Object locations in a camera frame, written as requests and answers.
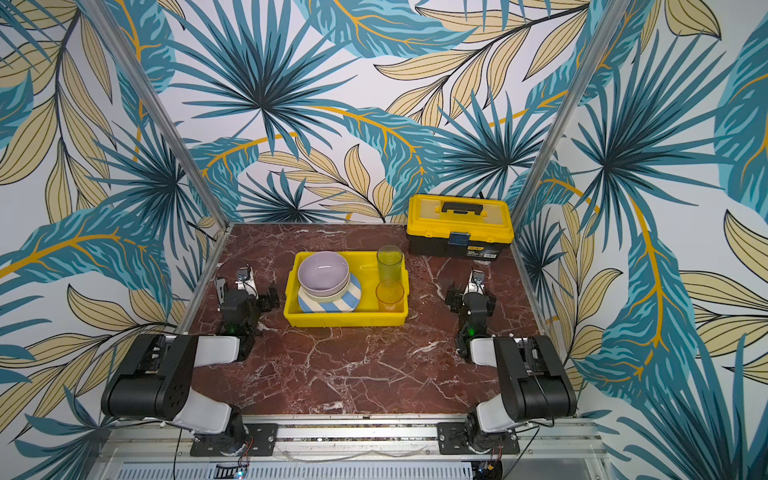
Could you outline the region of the lilac bowl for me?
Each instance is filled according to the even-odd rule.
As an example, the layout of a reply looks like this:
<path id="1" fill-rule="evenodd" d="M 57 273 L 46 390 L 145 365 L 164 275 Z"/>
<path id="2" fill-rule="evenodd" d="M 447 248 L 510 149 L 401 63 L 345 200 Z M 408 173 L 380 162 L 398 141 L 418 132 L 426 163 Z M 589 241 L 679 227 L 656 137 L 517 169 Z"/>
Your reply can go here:
<path id="1" fill-rule="evenodd" d="M 311 253 L 299 266 L 298 281 L 312 289 L 330 289 L 350 278 L 347 260 L 339 253 L 321 251 Z"/>

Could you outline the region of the pale green bowl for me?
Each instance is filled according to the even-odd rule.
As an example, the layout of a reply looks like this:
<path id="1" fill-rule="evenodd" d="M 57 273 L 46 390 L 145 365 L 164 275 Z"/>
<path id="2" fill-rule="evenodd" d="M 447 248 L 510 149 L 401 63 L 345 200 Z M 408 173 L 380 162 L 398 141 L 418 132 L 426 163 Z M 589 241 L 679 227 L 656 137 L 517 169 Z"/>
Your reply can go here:
<path id="1" fill-rule="evenodd" d="M 342 284 L 339 284 L 339 285 L 337 285 L 337 286 L 335 286 L 333 288 L 325 289 L 325 290 L 312 289 L 312 288 L 308 288 L 308 287 L 306 287 L 304 285 L 301 285 L 299 287 L 299 291 L 303 295 L 305 295 L 307 297 L 319 298 L 321 300 L 328 301 L 331 297 L 343 296 L 347 292 L 348 287 L 349 287 L 350 284 L 351 284 L 351 282 L 349 280 L 347 280 L 346 282 L 343 282 Z"/>

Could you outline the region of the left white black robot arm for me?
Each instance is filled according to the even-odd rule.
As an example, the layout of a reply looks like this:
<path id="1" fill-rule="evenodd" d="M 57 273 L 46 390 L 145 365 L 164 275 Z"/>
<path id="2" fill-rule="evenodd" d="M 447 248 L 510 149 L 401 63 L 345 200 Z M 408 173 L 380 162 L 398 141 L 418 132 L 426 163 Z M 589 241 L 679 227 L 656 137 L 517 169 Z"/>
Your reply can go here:
<path id="1" fill-rule="evenodd" d="M 261 294 L 229 289 L 216 335 L 141 334 L 109 380 L 101 410 L 119 419 L 166 422 L 215 443 L 226 455 L 248 443 L 241 410 L 192 388 L 197 368 L 245 361 L 261 335 L 260 316 L 280 306 L 276 286 Z"/>

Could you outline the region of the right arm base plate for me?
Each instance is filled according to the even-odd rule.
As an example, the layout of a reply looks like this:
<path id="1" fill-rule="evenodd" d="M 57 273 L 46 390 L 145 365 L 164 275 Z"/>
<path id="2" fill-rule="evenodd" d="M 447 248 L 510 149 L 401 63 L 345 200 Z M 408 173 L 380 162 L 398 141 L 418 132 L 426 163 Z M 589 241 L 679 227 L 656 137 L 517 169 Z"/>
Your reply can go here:
<path id="1" fill-rule="evenodd" d="M 484 432 L 466 419 L 463 422 L 440 422 L 436 425 L 441 455 L 483 455 L 492 452 L 518 454 L 520 446 L 514 432 Z"/>

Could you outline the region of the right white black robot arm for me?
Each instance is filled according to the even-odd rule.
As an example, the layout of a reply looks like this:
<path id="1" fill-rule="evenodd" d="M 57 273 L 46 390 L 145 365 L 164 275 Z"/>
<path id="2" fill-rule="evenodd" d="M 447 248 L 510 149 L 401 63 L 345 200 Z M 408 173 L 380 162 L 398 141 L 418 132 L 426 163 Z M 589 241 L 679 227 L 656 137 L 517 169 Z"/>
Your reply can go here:
<path id="1" fill-rule="evenodd" d="M 529 422 L 552 427 L 577 410 L 575 391 L 549 337 L 488 333 L 495 301 L 476 283 L 463 290 L 452 286 L 446 294 L 445 304 L 458 315 L 457 354 L 470 364 L 494 368 L 499 385 L 499 393 L 475 405 L 463 423 L 438 425 L 450 453 L 505 449 L 516 441 L 519 427 Z"/>

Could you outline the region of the pink translucent cup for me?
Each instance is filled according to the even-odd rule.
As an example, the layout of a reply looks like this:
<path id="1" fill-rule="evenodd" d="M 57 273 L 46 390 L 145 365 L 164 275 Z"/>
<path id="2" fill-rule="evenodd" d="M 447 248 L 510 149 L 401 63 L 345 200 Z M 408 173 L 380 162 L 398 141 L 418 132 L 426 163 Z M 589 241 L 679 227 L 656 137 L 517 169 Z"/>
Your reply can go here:
<path id="1" fill-rule="evenodd" d="M 380 311 L 394 313 L 403 309 L 405 289 L 400 281 L 393 279 L 381 281 L 376 287 L 375 294 Z"/>

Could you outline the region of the grey translucent cup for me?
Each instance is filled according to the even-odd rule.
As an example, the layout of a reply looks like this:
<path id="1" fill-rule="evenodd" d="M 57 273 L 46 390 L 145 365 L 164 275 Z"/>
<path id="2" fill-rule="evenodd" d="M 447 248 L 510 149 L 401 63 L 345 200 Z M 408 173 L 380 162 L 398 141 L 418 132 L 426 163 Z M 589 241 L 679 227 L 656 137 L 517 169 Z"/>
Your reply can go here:
<path id="1" fill-rule="evenodd" d="M 376 252 L 378 276 L 380 282 L 402 281 L 404 254 L 395 245 L 385 245 Z"/>

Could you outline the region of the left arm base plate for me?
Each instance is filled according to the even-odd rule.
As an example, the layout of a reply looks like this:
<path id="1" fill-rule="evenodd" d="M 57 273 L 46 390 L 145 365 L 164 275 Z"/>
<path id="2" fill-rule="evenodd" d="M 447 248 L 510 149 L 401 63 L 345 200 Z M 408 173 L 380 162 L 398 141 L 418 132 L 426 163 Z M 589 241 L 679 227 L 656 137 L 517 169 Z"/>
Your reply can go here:
<path id="1" fill-rule="evenodd" d="M 277 439 L 276 423 L 236 426 L 220 434 L 195 434 L 192 457 L 271 457 Z"/>

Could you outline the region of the yellow plastic bin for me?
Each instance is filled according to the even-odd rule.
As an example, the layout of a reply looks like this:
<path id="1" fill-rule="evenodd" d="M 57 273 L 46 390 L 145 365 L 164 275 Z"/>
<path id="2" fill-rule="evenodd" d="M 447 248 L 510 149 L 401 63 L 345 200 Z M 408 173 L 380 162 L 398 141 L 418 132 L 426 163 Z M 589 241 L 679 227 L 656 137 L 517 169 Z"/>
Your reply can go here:
<path id="1" fill-rule="evenodd" d="M 410 293 L 409 272 L 405 263 L 401 265 L 401 280 L 404 298 L 395 310 L 382 310 L 376 295 L 379 284 L 375 251 L 341 251 L 350 267 L 351 282 L 360 294 L 353 311 L 349 312 L 304 312 L 299 300 L 298 271 L 312 252 L 297 253 L 286 285 L 286 300 L 283 315 L 296 328 L 330 327 L 399 327 L 409 315 L 408 295 Z"/>

